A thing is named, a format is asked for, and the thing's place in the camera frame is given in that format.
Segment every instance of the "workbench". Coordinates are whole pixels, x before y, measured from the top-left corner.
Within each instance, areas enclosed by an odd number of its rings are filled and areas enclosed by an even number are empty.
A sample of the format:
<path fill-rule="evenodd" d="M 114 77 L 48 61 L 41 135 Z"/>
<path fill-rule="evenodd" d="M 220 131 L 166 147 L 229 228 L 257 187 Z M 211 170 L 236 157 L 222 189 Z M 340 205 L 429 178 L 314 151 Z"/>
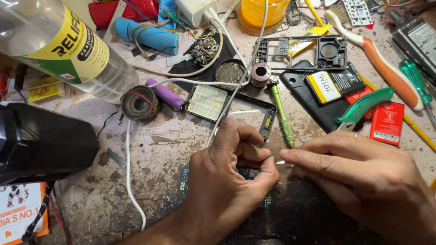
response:
<path fill-rule="evenodd" d="M 231 2 L 219 1 L 218 11 L 226 11 Z M 318 10 L 320 16 L 324 15 L 323 9 L 321 7 Z M 311 16 L 307 8 L 300 10 Z M 397 67 L 400 58 L 386 42 L 391 35 L 384 27 L 383 16 L 375 14 L 372 19 L 375 21 L 373 30 L 358 27 L 353 29 L 353 33 L 371 38 L 383 56 Z M 257 37 L 243 34 L 237 26 L 236 19 L 227 20 L 225 26 L 236 47 L 248 62 Z M 287 31 L 268 37 L 300 36 L 307 31 L 307 26 L 311 27 L 311 24 L 303 20 Z M 331 28 L 330 32 L 337 34 L 334 28 Z M 184 53 L 193 42 L 191 35 L 180 34 L 179 54 Z M 142 55 L 133 57 L 131 50 L 134 45 L 120 38 L 110 43 L 110 46 L 129 63 L 159 71 L 170 69 L 166 67 L 166 54 L 160 54 L 153 62 L 149 62 Z M 348 42 L 347 49 L 348 59 L 367 80 L 377 88 L 388 86 L 358 45 Z M 313 53 L 301 53 L 294 62 L 298 59 L 313 62 Z M 138 74 L 140 84 L 145 84 L 149 78 L 158 81 L 163 79 L 161 76 L 142 71 L 138 71 Z M 182 98 L 187 98 L 188 92 L 174 83 L 167 83 L 166 86 Z M 67 95 L 64 98 L 43 104 L 42 108 L 88 121 L 98 132 L 104 120 L 115 112 L 117 105 L 106 103 L 69 85 L 66 87 Z M 314 139 L 325 134 L 282 84 L 279 85 L 279 91 L 293 129 L 296 146 L 300 146 L 305 139 Z M 249 86 L 243 93 L 274 103 L 271 93 L 265 89 Z M 393 101 L 405 104 L 396 94 Z M 414 112 L 408 106 L 405 112 L 430 138 L 436 138 L 436 132 L 427 114 Z M 120 114 L 109 120 L 101 133 L 101 149 L 94 164 L 89 169 L 56 183 L 66 223 L 75 245 L 108 244 L 140 230 L 141 216 L 126 191 L 126 169 L 121 168 L 107 155 L 107 149 L 110 148 L 121 157 L 125 157 L 127 120 L 124 119 L 117 125 L 116 120 Z M 213 126 L 213 123 L 184 111 L 176 113 L 166 104 L 163 104 L 162 111 L 152 122 L 132 123 L 132 192 L 146 213 L 147 227 L 163 219 L 183 203 L 185 194 L 179 190 L 183 166 L 188 164 L 192 153 L 204 148 Z M 369 129 L 370 122 L 366 122 L 360 134 L 368 136 Z M 287 148 L 287 145 L 279 127 L 279 115 L 262 147 L 269 148 L 274 153 L 276 161 L 281 160 L 279 151 Z M 414 156 L 425 181 L 433 179 L 436 167 L 435 153 L 404 122 L 399 148 Z M 291 166 L 282 164 L 277 165 L 277 168 L 281 177 L 272 191 L 271 209 L 257 210 L 231 233 L 223 244 L 348 244 L 352 243 L 351 241 L 354 244 L 378 244 L 385 241 L 342 214 L 328 196 L 314 184 L 289 177 Z M 50 229 L 49 235 L 39 238 L 40 243 L 64 244 L 65 239 L 53 217 Z"/>

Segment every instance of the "phone battery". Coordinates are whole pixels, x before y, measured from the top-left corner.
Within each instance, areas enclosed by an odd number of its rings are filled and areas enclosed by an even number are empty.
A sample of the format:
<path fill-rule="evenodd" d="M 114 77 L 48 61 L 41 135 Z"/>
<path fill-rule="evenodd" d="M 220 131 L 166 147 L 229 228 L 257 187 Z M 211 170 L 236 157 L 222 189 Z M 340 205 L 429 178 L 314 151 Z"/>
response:
<path fill-rule="evenodd" d="M 367 95 L 367 94 L 369 94 L 369 93 L 371 93 L 372 92 L 372 90 L 370 90 L 367 86 L 364 88 L 364 89 L 362 89 L 362 90 L 359 90 L 359 91 L 357 91 L 357 92 L 354 92 L 354 93 L 352 93 L 352 94 L 349 94 L 349 95 L 346 95 L 346 96 L 344 96 L 344 98 L 348 101 L 348 103 L 350 103 L 350 105 L 351 104 L 353 104 L 356 100 L 358 100 L 358 99 L 360 99 L 361 97 L 363 97 L 363 96 L 365 96 L 365 95 Z M 374 106 L 374 107 L 372 107 L 371 109 L 369 109 L 366 113 L 365 113 L 365 115 L 363 115 L 363 118 L 365 118 L 365 120 L 368 120 L 368 119 L 370 119 L 371 117 L 372 117 L 372 114 L 374 114 L 374 109 L 375 109 L 375 107 L 376 106 Z"/>
<path fill-rule="evenodd" d="M 372 116 L 369 138 L 396 146 L 399 145 L 403 115 L 403 104 L 389 101 L 377 105 Z"/>
<path fill-rule="evenodd" d="M 366 87 L 351 62 L 343 71 L 319 71 L 306 77 L 319 104 L 326 104 Z"/>

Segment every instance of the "white charger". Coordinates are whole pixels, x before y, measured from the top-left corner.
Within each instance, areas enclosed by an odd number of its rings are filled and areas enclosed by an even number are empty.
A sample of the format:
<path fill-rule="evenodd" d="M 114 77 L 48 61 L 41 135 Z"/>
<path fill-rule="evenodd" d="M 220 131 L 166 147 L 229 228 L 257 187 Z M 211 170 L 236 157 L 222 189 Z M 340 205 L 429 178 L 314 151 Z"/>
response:
<path fill-rule="evenodd" d="M 176 0 L 176 5 L 194 28 L 199 28 L 207 22 L 203 18 L 203 13 L 209 8 L 218 11 L 216 0 Z"/>

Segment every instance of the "barcode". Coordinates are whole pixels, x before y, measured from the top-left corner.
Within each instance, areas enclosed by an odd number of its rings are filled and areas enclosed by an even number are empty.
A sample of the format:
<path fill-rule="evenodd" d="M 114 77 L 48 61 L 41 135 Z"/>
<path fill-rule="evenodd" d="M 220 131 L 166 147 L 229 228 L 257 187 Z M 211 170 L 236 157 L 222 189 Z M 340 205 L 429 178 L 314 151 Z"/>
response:
<path fill-rule="evenodd" d="M 390 134 L 386 134 L 386 133 L 374 132 L 374 137 L 398 142 L 398 136 L 394 136 L 394 135 L 390 135 Z"/>

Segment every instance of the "circuit board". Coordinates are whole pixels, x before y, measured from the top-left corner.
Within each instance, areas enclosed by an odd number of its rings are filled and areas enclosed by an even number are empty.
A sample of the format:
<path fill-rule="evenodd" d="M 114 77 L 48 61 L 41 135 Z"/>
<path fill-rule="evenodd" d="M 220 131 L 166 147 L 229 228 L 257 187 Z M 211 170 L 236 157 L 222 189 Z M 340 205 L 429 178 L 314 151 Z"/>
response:
<path fill-rule="evenodd" d="M 191 27 L 186 24 L 185 22 L 183 22 L 181 19 L 179 19 L 177 16 L 175 16 L 172 12 L 164 9 L 162 10 L 162 13 L 165 14 L 166 17 L 174 20 L 176 23 L 178 23 L 179 25 L 181 25 L 183 28 L 185 29 L 191 29 Z"/>
<path fill-rule="evenodd" d="M 254 180 L 254 178 L 256 178 L 256 176 L 259 174 L 259 170 L 255 169 L 237 168 L 236 170 L 246 180 Z M 182 180 L 180 181 L 180 190 L 182 190 L 185 194 L 188 193 L 188 174 L 189 166 L 186 165 L 183 167 Z M 271 206 L 272 198 L 273 195 L 271 194 L 271 192 L 269 192 L 261 207 L 264 209 L 269 209 Z"/>

